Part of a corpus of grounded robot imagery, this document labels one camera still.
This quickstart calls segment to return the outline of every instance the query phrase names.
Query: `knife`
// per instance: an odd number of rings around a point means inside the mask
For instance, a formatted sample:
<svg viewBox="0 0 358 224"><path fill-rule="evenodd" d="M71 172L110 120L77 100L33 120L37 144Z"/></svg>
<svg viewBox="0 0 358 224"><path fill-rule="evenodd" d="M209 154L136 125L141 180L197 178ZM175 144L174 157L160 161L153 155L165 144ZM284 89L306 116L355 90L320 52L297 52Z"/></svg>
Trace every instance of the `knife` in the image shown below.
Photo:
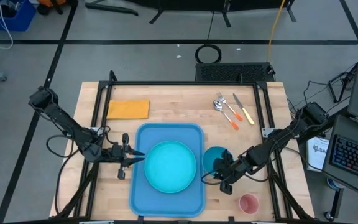
<svg viewBox="0 0 358 224"><path fill-rule="evenodd" d="M251 125L254 125L254 121L252 120L251 116L249 116L249 113L247 112L247 110L243 107L242 103L240 102L240 100L237 98L236 94L233 93L233 97L236 100L237 105L239 105L239 107L243 110L244 114L246 115L248 122Z"/></svg>

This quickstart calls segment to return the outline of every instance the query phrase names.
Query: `blue tray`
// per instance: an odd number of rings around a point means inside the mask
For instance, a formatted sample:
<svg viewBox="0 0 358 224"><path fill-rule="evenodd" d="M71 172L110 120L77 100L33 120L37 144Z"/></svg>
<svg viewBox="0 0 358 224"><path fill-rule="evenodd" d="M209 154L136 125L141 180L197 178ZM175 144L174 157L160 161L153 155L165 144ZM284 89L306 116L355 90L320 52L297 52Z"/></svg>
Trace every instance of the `blue tray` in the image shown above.
<svg viewBox="0 0 358 224"><path fill-rule="evenodd" d="M137 130L135 150L147 156L154 146L164 141L182 142L191 149L197 162L194 180L179 193L162 193L147 181L144 161L138 162L132 171L129 206L142 216L195 217L205 207L205 185L200 181L203 175L203 130L196 124L146 123Z"/></svg>

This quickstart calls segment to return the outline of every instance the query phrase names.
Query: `teal plate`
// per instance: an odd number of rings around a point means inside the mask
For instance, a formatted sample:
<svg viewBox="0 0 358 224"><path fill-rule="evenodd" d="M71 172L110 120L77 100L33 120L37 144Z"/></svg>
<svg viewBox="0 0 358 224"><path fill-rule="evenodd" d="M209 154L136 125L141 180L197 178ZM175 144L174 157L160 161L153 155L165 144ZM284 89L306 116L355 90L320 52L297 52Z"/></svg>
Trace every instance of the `teal plate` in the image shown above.
<svg viewBox="0 0 358 224"><path fill-rule="evenodd" d="M145 161L147 180L163 193L185 190L193 181L196 170L193 152L178 141L165 141L154 146Z"/></svg>

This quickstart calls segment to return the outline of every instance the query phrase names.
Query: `gray floor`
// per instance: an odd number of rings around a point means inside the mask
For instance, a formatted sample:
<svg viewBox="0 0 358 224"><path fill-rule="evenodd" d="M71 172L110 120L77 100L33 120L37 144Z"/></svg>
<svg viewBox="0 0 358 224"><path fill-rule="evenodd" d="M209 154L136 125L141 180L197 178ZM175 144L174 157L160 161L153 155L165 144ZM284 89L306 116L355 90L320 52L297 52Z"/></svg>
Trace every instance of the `gray floor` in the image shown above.
<svg viewBox="0 0 358 224"><path fill-rule="evenodd" d="M358 1L347 1L358 25ZM115 1L139 11L140 16L85 9L80 2L68 33L68 40L152 40L205 39L211 13L164 12L154 25L148 23L153 9ZM16 40L59 40L70 9L64 15L52 12L36 15L27 32L13 33ZM296 0L293 12L298 20L292 23L284 12L278 23L277 40L357 40L338 0ZM222 15L215 14L210 39L269 39L277 10L229 13L232 28L226 28ZM0 32L0 39L7 35ZM194 52L200 45L64 45L51 88L60 97L60 104L70 113L75 110L81 82L107 79L114 70L119 80L194 80ZM267 45L218 45L222 62L263 62ZM57 45L15 45L0 50L0 72L8 75L0 82L0 204L21 150L33 115L27 104L29 96L43 85ZM200 53L212 61L215 52ZM303 105L303 90L308 80L326 83L358 60L358 45L274 45L272 65L277 80L284 82L288 98ZM307 95L324 86L311 85ZM330 108L331 95L325 89L311 101ZM22 175L9 207L6 222L46 218L51 208L56 175L61 159L46 151L45 140L57 133L55 127L40 120L30 145ZM62 152L64 141L53 148ZM326 186L323 175L306 171L314 212L323 218L331 208L334 192ZM358 194L346 190L337 221L358 223Z"/></svg>

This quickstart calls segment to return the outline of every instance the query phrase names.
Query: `spoon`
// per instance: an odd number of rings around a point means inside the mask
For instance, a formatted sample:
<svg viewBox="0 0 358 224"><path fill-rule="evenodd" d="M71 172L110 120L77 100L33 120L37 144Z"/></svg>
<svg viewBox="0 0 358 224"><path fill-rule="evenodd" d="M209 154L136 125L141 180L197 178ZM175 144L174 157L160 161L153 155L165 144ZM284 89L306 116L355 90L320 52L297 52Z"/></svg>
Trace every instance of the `spoon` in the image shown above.
<svg viewBox="0 0 358 224"><path fill-rule="evenodd" d="M226 115L226 113L223 112L221 102L219 102L218 100L214 100L214 108L215 108L217 111L220 111L220 112L223 113L223 115L230 121L230 123L231 123L231 125L233 126L234 129L236 129L236 130L239 129L239 127L235 124L235 122L232 121L232 120Z"/></svg>

